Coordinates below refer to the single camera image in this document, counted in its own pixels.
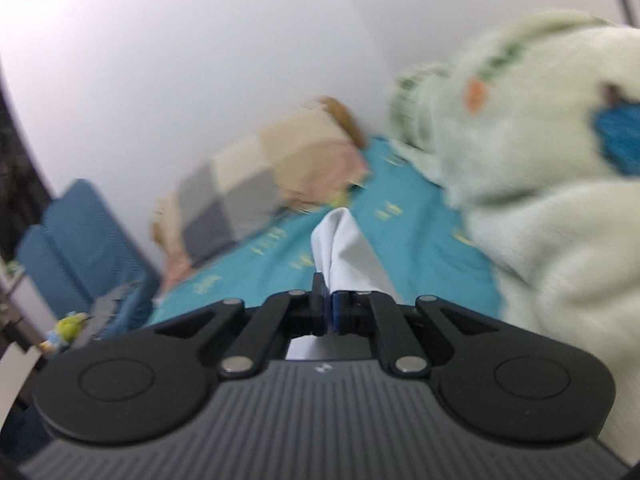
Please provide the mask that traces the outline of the white garment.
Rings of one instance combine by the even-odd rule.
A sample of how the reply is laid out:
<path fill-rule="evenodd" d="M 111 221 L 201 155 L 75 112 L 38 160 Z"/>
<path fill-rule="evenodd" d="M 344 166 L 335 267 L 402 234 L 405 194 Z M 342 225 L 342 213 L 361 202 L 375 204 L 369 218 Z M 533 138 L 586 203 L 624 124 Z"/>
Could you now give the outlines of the white garment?
<path fill-rule="evenodd" d="M 324 216 L 311 233 L 311 250 L 316 270 L 330 292 L 384 292 L 396 302 L 402 301 L 348 209 L 334 209 Z M 334 333 L 296 338 L 286 354 L 289 361 L 359 360 L 370 356 L 366 338 Z"/>

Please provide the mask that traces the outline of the teal patterned bed sheet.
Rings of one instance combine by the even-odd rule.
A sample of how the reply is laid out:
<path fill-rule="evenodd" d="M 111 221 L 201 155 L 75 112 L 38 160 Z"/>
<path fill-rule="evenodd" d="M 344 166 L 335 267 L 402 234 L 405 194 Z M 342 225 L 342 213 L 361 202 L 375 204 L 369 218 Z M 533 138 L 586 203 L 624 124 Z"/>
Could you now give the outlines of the teal patterned bed sheet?
<path fill-rule="evenodd" d="M 284 214 L 158 298 L 154 323 L 238 297 L 257 307 L 276 292 L 310 286 L 377 290 L 404 304 L 433 295 L 495 318 L 501 299 L 488 259 L 465 234 L 442 190 L 383 139 L 364 153 L 372 172 L 344 209 Z"/>

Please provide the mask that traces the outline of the plaid pillow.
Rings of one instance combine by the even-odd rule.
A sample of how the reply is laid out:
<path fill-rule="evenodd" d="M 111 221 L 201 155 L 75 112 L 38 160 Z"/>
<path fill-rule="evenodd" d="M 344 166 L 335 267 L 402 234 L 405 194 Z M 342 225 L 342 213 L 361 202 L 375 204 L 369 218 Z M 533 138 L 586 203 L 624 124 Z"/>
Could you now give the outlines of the plaid pillow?
<path fill-rule="evenodd" d="M 318 101 L 199 164 L 154 207 L 162 292 L 282 214 L 345 205 L 369 175 L 362 152 Z"/>

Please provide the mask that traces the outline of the grey cloth on chair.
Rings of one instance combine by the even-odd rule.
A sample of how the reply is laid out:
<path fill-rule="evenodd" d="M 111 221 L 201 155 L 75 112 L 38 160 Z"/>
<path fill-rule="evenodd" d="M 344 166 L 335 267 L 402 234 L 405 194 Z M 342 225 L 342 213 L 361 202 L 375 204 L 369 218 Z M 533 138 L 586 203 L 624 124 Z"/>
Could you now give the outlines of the grey cloth on chair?
<path fill-rule="evenodd" d="M 126 313 L 126 303 L 136 294 L 140 285 L 139 281 L 120 284 L 99 297 L 89 312 L 84 335 L 87 335 L 90 341 L 97 341 L 126 332 L 130 318 Z"/>

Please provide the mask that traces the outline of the brown headboard cushion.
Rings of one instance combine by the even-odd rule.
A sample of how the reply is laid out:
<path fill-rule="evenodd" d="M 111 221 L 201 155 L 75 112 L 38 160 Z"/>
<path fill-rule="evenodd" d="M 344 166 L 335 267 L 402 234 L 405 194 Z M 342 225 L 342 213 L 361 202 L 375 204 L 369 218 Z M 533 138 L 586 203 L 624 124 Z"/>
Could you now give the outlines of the brown headboard cushion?
<path fill-rule="evenodd" d="M 322 96 L 319 102 L 324 109 L 333 117 L 337 125 L 339 125 L 345 133 L 352 139 L 352 143 L 360 150 L 364 150 L 368 146 L 367 136 L 360 129 L 356 118 L 352 116 L 352 112 L 338 99 L 332 96 Z"/>

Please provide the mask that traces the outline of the blue covered chair right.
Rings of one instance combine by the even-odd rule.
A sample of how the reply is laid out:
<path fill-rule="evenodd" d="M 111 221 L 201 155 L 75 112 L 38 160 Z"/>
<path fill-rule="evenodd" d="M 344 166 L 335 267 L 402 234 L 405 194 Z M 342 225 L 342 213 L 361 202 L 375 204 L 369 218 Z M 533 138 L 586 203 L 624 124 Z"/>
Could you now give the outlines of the blue covered chair right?
<path fill-rule="evenodd" d="M 136 330 L 150 318 L 160 276 L 132 242 L 93 184 L 76 180 L 30 226 L 17 259 L 56 318 L 88 312 L 96 300 L 129 285 L 101 336 Z"/>

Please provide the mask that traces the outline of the yellow blue plush toy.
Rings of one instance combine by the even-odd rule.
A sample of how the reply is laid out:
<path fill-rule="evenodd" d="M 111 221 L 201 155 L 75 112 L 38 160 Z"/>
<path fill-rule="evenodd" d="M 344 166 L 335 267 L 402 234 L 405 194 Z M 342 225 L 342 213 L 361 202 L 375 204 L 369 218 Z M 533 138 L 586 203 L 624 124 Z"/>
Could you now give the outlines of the yellow blue plush toy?
<path fill-rule="evenodd" d="M 38 348 L 45 354 L 60 353 L 70 348 L 81 348 L 91 341 L 89 330 L 92 316 L 86 312 L 72 311 L 56 322 L 47 332 Z"/>

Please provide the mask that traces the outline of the green fleece blanket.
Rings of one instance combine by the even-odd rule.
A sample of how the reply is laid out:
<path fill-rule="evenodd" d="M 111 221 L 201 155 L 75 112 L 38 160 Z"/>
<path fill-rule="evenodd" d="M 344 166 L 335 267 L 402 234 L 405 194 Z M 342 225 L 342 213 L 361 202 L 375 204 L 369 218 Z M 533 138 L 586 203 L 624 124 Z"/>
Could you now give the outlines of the green fleece blanket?
<path fill-rule="evenodd" d="M 407 68 L 388 129 L 491 261 L 502 318 L 612 372 L 601 437 L 627 463 L 639 458 L 639 178 L 596 121 L 638 103 L 638 30 L 554 10 Z"/>

